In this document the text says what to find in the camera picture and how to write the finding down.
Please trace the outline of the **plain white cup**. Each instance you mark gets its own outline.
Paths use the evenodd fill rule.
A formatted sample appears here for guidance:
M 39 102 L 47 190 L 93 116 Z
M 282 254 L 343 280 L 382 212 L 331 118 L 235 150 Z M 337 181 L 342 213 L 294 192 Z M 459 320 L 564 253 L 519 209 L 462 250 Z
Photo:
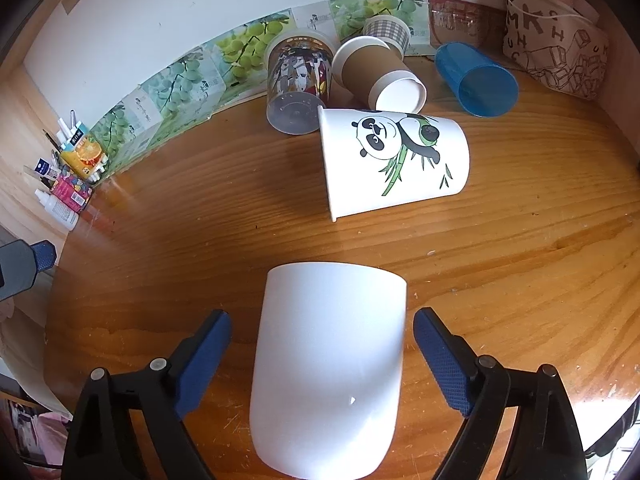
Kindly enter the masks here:
M 359 264 L 269 271 L 250 393 L 250 435 L 267 466 L 361 479 L 382 464 L 399 410 L 407 289 Z

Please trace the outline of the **white panda paper cup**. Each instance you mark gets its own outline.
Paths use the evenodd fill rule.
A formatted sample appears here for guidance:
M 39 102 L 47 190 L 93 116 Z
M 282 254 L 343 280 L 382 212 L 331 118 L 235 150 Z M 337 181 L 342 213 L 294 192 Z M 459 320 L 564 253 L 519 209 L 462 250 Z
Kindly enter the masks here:
M 318 109 L 331 218 L 460 193 L 470 173 L 468 140 L 443 117 Z

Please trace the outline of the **orange illustrated paper cup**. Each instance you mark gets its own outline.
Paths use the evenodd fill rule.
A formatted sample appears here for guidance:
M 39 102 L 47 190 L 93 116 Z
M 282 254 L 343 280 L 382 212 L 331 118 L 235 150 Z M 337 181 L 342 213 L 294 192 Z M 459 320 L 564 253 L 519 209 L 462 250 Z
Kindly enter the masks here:
M 335 48 L 321 32 L 281 32 L 267 48 L 267 120 L 278 131 L 299 136 L 319 128 L 318 108 L 329 103 Z

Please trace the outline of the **blue plastic cup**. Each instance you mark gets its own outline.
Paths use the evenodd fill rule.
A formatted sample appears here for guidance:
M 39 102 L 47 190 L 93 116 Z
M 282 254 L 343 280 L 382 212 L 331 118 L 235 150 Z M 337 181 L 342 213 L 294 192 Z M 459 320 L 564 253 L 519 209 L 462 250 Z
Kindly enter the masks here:
M 460 105 L 471 115 L 493 118 L 518 102 L 518 82 L 502 65 L 464 42 L 448 42 L 435 53 L 435 66 Z

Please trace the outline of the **brown sleeve paper cup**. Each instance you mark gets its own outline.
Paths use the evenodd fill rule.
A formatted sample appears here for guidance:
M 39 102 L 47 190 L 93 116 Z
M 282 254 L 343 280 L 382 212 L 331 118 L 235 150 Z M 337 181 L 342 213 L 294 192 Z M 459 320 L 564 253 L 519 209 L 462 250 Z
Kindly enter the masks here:
M 424 107 L 424 83 L 382 39 L 347 40 L 336 51 L 332 67 L 336 82 L 370 110 L 416 114 Z

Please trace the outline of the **grey checkered paper cup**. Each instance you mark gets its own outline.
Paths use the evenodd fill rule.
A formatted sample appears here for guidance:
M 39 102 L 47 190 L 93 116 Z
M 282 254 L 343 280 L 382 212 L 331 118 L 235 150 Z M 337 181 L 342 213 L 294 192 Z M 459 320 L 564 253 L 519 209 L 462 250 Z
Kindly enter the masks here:
M 400 18 L 392 14 L 372 16 L 364 22 L 363 36 L 371 36 L 384 41 L 400 58 L 404 58 L 408 50 L 411 29 Z

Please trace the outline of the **white small dropper bottle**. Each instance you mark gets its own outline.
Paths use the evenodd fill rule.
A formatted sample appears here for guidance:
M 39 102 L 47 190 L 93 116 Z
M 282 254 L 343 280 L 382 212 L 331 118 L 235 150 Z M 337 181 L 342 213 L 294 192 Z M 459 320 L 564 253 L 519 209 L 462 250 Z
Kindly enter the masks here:
M 67 231 L 73 231 L 73 229 L 75 229 L 79 220 L 76 211 L 70 209 L 62 200 L 59 200 L 56 196 L 48 192 L 35 190 L 35 196 L 38 198 L 38 202 L 43 206 L 44 210 L 61 226 L 64 226 Z

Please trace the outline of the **pink small box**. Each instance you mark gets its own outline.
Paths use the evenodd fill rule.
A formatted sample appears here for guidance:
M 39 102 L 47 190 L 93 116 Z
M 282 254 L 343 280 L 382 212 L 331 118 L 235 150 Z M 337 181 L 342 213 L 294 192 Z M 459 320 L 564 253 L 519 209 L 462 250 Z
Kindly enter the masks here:
M 91 200 L 93 188 L 74 174 L 61 172 L 54 180 L 51 192 L 64 205 L 80 214 Z

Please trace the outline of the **orange pen holder box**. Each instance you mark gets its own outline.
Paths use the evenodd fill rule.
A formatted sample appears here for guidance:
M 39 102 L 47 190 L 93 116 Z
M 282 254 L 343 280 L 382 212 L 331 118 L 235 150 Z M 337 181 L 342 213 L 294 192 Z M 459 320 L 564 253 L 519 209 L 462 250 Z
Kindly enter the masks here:
M 108 162 L 101 144 L 83 122 L 78 122 L 70 130 L 70 136 L 62 144 L 61 158 L 78 177 L 89 183 L 102 179 Z

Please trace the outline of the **green grape paper strip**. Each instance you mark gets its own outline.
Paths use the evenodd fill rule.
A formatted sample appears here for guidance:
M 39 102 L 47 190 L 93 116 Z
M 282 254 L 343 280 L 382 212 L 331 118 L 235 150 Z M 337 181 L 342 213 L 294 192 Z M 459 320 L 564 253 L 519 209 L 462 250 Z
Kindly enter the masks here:
M 340 44 L 364 22 L 392 14 L 411 30 L 408 53 L 427 55 L 428 0 L 328 0 L 284 9 L 200 44 L 151 76 L 90 130 L 106 151 L 105 173 L 134 163 L 174 136 L 266 90 L 266 50 L 281 32 L 304 28 Z

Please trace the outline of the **beige patterned storage bag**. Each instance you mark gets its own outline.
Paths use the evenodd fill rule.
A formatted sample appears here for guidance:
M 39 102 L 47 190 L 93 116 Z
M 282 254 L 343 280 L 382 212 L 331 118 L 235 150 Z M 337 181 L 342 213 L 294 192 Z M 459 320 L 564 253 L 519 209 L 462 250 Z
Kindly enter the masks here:
M 608 35 L 555 0 L 506 0 L 503 53 L 547 88 L 592 101 L 608 65 Z

